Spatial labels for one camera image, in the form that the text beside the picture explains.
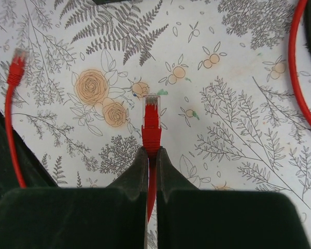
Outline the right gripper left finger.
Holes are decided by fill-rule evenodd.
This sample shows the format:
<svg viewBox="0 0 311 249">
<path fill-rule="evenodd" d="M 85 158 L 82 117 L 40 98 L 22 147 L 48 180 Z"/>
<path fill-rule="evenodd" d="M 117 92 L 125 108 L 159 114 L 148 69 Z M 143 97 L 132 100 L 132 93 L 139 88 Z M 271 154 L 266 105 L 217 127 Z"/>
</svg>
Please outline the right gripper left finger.
<svg viewBox="0 0 311 249">
<path fill-rule="evenodd" d="M 107 187 L 16 188 L 0 201 L 0 248 L 146 248 L 148 158 Z"/>
</svg>

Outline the black network switch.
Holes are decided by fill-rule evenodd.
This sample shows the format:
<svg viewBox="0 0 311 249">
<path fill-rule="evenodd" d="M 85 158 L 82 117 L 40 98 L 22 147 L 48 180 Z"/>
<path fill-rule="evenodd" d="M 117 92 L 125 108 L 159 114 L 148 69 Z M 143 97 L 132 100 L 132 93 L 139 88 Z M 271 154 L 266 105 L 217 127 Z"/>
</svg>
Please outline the black network switch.
<svg viewBox="0 0 311 249">
<path fill-rule="evenodd" d="M 96 5 L 126 2 L 126 0 L 92 0 Z"/>
</svg>

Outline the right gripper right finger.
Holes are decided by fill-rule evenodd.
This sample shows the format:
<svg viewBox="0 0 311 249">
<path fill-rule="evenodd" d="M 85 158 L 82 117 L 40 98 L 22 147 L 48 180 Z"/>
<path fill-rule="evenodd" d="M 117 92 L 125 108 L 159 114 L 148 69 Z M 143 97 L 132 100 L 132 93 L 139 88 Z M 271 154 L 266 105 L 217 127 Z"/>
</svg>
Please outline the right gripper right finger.
<svg viewBox="0 0 311 249">
<path fill-rule="evenodd" d="M 310 248 L 295 206 L 276 192 L 200 190 L 157 155 L 158 248 Z"/>
</svg>

